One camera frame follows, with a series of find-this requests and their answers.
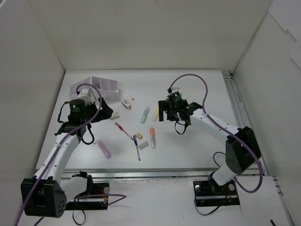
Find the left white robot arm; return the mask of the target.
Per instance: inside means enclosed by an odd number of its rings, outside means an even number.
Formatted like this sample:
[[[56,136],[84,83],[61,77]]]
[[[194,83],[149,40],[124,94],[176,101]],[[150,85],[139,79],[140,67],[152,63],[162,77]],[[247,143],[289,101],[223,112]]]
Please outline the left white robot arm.
[[[47,160],[32,178],[25,178],[21,183],[23,199],[22,211],[27,216],[60,218],[69,200],[80,194],[90,197],[94,185],[90,176],[76,175],[66,185],[61,185],[63,171],[78,147],[87,129],[92,123],[107,120],[113,110],[100,98],[100,106],[95,102],[85,103],[84,99],[68,102],[70,114],[55,134],[56,142]]]

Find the red ballpoint pen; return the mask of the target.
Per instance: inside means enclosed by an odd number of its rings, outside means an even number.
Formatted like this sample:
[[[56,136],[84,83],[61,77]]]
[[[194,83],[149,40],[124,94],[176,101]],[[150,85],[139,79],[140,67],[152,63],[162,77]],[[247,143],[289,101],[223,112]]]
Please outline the red ballpoint pen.
[[[119,123],[115,122],[114,124],[115,124],[122,132],[124,132],[131,140],[133,140],[133,137],[132,137],[129,133],[127,133],[127,132],[124,130],[124,128],[123,128]]]

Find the blue ballpoint pen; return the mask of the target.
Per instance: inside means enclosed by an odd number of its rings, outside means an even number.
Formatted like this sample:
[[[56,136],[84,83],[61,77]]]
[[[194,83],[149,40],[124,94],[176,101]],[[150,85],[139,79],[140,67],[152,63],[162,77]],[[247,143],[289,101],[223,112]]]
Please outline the blue ballpoint pen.
[[[141,161],[136,135],[133,135],[133,140],[134,140],[134,144],[135,144],[136,151],[137,151],[138,161]]]

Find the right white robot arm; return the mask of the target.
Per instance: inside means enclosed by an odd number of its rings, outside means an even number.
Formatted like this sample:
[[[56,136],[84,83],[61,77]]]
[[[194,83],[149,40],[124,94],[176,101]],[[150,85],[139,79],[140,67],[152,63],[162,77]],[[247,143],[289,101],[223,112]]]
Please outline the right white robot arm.
[[[239,128],[212,116],[202,105],[196,102],[189,104],[186,99],[182,99],[178,91],[168,95],[165,100],[158,101],[158,109],[159,121],[163,121],[166,114],[167,120],[175,123],[183,121],[185,129],[188,126],[198,127],[225,145],[225,163],[211,174],[208,182],[210,192],[219,194],[226,183],[241,175],[254,163],[260,171],[260,180],[251,193],[259,189],[263,180],[259,162],[261,151],[251,128]]]

